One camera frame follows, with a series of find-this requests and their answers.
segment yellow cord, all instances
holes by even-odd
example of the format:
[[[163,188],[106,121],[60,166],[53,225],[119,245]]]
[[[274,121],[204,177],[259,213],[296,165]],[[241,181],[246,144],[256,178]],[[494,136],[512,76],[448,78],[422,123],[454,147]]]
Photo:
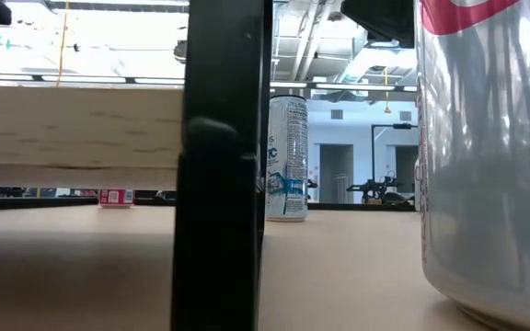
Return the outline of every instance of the yellow cord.
[[[61,76],[63,76],[63,52],[64,52],[64,39],[66,34],[66,18],[69,16],[69,0],[65,1],[64,4],[64,21],[63,21],[63,35],[61,37],[61,54],[59,56],[59,75],[56,78],[56,87],[61,84]]]
[[[384,75],[385,75],[385,77],[386,77],[384,83],[385,83],[386,86],[387,86],[387,67],[386,67],[386,69],[384,70]],[[391,112],[390,108],[387,106],[387,103],[389,102],[389,99],[390,99],[390,93],[386,91],[386,111],[385,111],[386,113],[390,113],[390,112]]]

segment white wall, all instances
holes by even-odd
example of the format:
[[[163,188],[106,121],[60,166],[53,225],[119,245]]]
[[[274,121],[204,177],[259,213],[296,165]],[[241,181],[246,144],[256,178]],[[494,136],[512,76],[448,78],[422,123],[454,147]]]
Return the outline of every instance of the white wall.
[[[375,179],[379,180],[389,170],[396,172],[396,145],[418,145],[417,129],[375,129]],[[337,143],[353,145],[354,184],[364,184],[372,177],[371,126],[337,126],[310,124],[308,133],[308,176],[320,178],[320,144]],[[315,192],[310,193],[317,200]],[[355,193],[353,201],[360,203],[362,193]]]
[[[341,101],[331,103],[324,100],[308,100],[308,123],[311,125],[339,125],[362,126],[371,124],[393,124],[400,123],[400,111],[410,111],[412,113],[411,124],[418,121],[418,111],[413,101],[393,101],[389,102],[390,113],[386,113],[386,102],[378,101],[373,105],[368,102]],[[330,111],[341,109],[343,120],[332,120]]]

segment can lid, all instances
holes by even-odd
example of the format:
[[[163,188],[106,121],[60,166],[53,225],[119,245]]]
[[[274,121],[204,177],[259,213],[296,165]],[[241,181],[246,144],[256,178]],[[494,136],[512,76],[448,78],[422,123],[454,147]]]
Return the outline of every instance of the can lid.
[[[295,96],[295,95],[277,95],[270,98],[270,100],[275,99],[276,97],[297,97],[305,101],[305,97]]]

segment wooden board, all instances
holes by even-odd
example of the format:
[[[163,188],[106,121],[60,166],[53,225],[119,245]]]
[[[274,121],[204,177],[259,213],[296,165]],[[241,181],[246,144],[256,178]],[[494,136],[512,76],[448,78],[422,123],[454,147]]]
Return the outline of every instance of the wooden board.
[[[0,186],[173,188],[182,95],[0,86]]]
[[[168,330],[174,214],[0,211],[0,330]],[[417,213],[311,211],[265,232],[260,331],[488,330],[424,278]]]

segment red label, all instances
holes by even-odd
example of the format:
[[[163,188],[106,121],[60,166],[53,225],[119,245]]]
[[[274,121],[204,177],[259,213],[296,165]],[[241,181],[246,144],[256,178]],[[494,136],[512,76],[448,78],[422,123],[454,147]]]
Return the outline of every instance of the red label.
[[[131,189],[102,189],[99,203],[108,206],[130,206],[134,204],[134,191]]]
[[[452,0],[421,0],[422,24],[437,36],[456,33],[493,17],[520,0],[489,0],[475,6],[458,6]]]

